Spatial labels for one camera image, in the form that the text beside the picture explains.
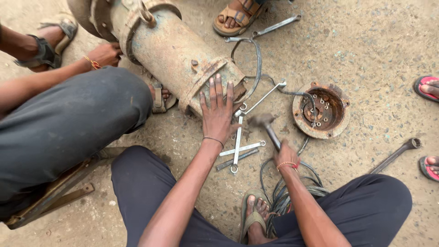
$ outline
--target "rusty metal cylinder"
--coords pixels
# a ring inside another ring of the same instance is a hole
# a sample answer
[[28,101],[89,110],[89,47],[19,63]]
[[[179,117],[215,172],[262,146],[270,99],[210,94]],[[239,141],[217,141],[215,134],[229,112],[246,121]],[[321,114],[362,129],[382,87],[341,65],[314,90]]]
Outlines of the rusty metal cylinder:
[[[90,5],[90,23],[75,6]],[[119,41],[123,53],[143,65],[179,99],[179,108],[201,116],[199,92],[209,94],[208,80],[216,73],[232,81],[242,95],[245,75],[226,55],[219,55],[181,21],[178,8],[167,0],[68,0],[72,13],[90,33]]]

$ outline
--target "black wristband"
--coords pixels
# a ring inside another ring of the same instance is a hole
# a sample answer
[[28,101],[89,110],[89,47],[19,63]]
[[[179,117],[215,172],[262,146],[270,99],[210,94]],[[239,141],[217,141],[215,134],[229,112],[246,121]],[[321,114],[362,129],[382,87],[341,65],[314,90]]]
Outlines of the black wristband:
[[215,140],[215,141],[221,143],[221,146],[223,146],[223,149],[224,149],[224,145],[223,145],[222,142],[220,142],[220,141],[218,141],[218,140],[216,140],[216,139],[210,138],[210,137],[204,137],[203,140],[206,139],[206,138],[207,138],[207,139],[212,139],[212,140]]

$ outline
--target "hammer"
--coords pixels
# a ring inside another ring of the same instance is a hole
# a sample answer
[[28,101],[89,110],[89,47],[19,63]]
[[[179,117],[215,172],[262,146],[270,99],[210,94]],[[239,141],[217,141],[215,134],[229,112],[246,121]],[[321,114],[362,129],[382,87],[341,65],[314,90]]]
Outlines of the hammer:
[[264,114],[259,114],[259,115],[251,117],[248,120],[248,123],[251,126],[264,127],[268,133],[268,136],[270,137],[271,141],[273,142],[274,147],[279,152],[279,150],[281,149],[281,142],[279,141],[279,138],[277,138],[274,130],[271,128],[271,123],[273,121],[274,121],[273,115],[271,115],[270,113],[264,113]]

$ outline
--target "red flip-flop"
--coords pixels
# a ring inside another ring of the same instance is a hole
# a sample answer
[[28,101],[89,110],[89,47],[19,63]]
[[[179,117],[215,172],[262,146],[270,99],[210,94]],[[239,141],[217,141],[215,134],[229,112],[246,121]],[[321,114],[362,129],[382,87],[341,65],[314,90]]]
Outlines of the red flip-flop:
[[434,174],[433,171],[430,170],[430,168],[428,168],[428,167],[436,167],[438,165],[427,164],[427,157],[428,156],[424,156],[419,159],[419,167],[421,167],[421,171],[422,173],[424,173],[426,177],[436,182],[439,182],[439,175]]
[[419,94],[421,97],[429,99],[431,101],[439,103],[439,98],[433,96],[432,94],[426,94],[421,91],[421,86],[425,85],[426,82],[431,80],[439,80],[437,77],[433,76],[421,76],[419,77],[416,82],[414,83],[414,90],[417,94]]

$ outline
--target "sandal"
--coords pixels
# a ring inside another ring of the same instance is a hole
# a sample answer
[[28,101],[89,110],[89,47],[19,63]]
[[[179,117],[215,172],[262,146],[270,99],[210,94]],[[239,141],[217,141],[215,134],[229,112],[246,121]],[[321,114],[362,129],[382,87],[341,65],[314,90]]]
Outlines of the sandal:
[[437,77],[433,77],[433,76],[421,76],[419,77],[416,82],[414,83],[414,90],[416,91],[417,94],[419,94],[421,97],[425,98],[425,99],[429,99],[431,101],[437,102],[439,103],[439,98],[435,97],[432,94],[426,94],[423,93],[421,91],[421,86],[425,85],[428,81],[432,81],[432,80],[439,80],[439,78]]
[[165,100],[162,97],[162,85],[159,82],[152,84],[155,90],[154,106],[152,107],[152,113],[164,113],[171,108],[177,102],[177,98],[171,94],[169,98]]
[[[243,34],[247,28],[255,21],[255,19],[262,13],[266,3],[259,5],[255,2],[255,0],[239,0],[242,3],[243,9],[251,14],[251,17],[248,18],[242,11],[233,10],[229,8],[229,5],[220,14],[213,20],[213,29],[222,36],[233,37],[239,34]],[[221,23],[219,20],[219,16],[222,15],[224,19],[224,23]],[[226,28],[224,24],[228,17],[232,17],[235,19],[236,23],[239,27],[234,28]]]
[[[254,195],[255,196],[255,205],[253,206],[253,213],[250,214],[248,217],[246,217],[247,212],[247,199],[249,196]],[[264,229],[264,232],[267,231],[267,226],[265,225],[265,221],[262,218],[262,216],[258,213],[256,209],[256,202],[259,198],[262,198],[264,201],[268,202],[267,197],[264,195],[264,193],[258,189],[249,189],[247,192],[245,192],[244,197],[242,198],[242,204],[241,204],[241,234],[239,236],[239,243],[241,244],[248,244],[248,228],[255,222],[258,222],[261,224],[262,228]]]
[[52,19],[44,20],[40,23],[38,29],[42,29],[48,26],[59,26],[61,30],[65,33],[64,38],[61,42],[53,49],[49,42],[44,38],[39,38],[35,35],[27,34],[35,38],[38,45],[38,54],[30,60],[27,61],[14,61],[18,66],[33,68],[42,64],[47,64],[54,69],[61,67],[61,53],[70,44],[73,37],[76,35],[78,30],[78,23],[75,18],[67,13],[61,13],[54,16]]
[[427,157],[428,156],[424,156],[424,157],[419,159],[419,167],[421,168],[422,173],[424,173],[424,175],[426,177],[428,177],[429,179],[434,180],[436,182],[439,182],[439,175],[434,174],[432,170],[427,168],[427,167],[431,167],[431,166],[436,167],[439,165],[427,164]]

